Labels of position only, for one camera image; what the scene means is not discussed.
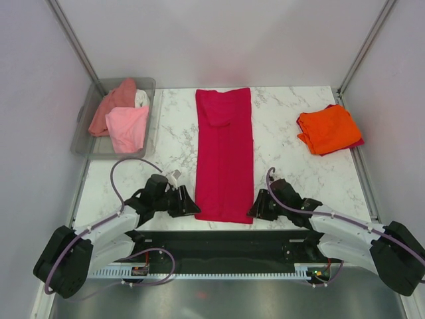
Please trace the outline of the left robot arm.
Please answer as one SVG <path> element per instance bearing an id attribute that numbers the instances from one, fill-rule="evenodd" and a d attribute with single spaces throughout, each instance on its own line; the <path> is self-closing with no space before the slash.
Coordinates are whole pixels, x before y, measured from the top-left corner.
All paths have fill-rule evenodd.
<path id="1" fill-rule="evenodd" d="M 137 228 L 157 212 L 172 218 L 196 215 L 201 209 L 184 185 L 175 187 L 160 174 L 153 174 L 145 187 L 126 199 L 118 211 L 77 229 L 65 225 L 51 235 L 33 268 L 44 283 L 46 294 L 64 299 L 74 296 L 88 275 L 110 263 L 128 258 L 140 261 L 145 244 L 137 240 Z"/>

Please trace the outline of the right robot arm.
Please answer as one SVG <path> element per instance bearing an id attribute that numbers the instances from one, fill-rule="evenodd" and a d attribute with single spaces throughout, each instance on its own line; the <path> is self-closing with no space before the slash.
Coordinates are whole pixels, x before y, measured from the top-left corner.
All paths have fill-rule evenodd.
<path id="1" fill-rule="evenodd" d="M 403 296 L 411 296 L 424 283 L 424 247 L 396 221 L 382 225 L 350 218 L 318 200 L 301 197 L 284 179 L 269 181 L 247 215 L 267 221 L 285 216 L 295 226 L 319 234 L 304 245 L 311 261 L 327 257 L 359 266 Z"/>

